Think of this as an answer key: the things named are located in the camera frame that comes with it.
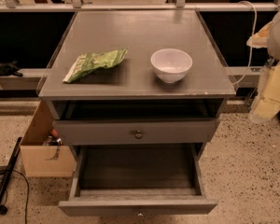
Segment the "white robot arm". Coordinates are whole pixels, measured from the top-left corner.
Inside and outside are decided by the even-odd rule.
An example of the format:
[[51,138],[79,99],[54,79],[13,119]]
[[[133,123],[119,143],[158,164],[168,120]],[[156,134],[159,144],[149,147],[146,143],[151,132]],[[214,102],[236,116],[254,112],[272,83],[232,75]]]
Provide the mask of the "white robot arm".
[[276,66],[262,68],[258,94],[249,112],[252,122],[263,123],[280,111],[280,10],[269,23],[250,36],[246,44],[250,48],[266,48],[269,56],[277,61]]

